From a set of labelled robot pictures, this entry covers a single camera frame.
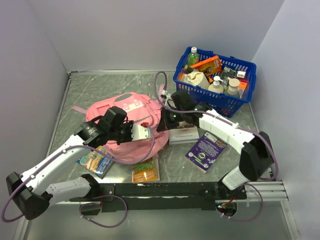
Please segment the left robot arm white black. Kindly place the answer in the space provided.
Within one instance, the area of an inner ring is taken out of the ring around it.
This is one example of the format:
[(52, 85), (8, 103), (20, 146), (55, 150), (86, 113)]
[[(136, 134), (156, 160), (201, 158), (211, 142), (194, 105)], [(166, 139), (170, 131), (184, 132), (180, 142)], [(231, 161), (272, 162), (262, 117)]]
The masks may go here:
[(111, 107), (104, 115), (83, 122), (61, 147), (35, 167), (22, 174), (12, 172), (6, 178), (9, 199), (27, 220), (43, 214), (51, 205), (73, 198), (95, 200), (100, 191), (99, 183), (89, 174), (70, 182), (53, 186), (52, 182), (68, 163), (76, 162), (108, 141), (117, 144), (135, 140), (136, 127), (127, 113)]

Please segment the pink student backpack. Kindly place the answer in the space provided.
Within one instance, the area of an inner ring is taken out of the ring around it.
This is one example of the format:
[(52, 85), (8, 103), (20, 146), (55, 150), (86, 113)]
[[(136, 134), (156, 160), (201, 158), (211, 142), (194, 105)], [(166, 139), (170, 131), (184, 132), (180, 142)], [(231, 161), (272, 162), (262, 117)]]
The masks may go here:
[(159, 131), (162, 105), (148, 95), (124, 93), (98, 101), (85, 111), (74, 132), (84, 145), (102, 147), (114, 161), (132, 165), (155, 157), (169, 140)]

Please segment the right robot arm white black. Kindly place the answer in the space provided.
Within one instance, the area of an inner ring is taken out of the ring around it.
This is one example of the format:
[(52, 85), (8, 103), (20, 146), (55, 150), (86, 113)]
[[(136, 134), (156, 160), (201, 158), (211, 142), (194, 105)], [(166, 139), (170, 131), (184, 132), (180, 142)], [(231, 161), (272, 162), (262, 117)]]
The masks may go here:
[(240, 127), (207, 104), (197, 104), (185, 90), (170, 95), (174, 108), (166, 106), (157, 93), (155, 97), (165, 114), (172, 112), (181, 116), (187, 123), (214, 134), (240, 154), (238, 166), (220, 180), (218, 193), (223, 199), (230, 199), (243, 184), (260, 179), (271, 165), (278, 168), (270, 139), (264, 132)]

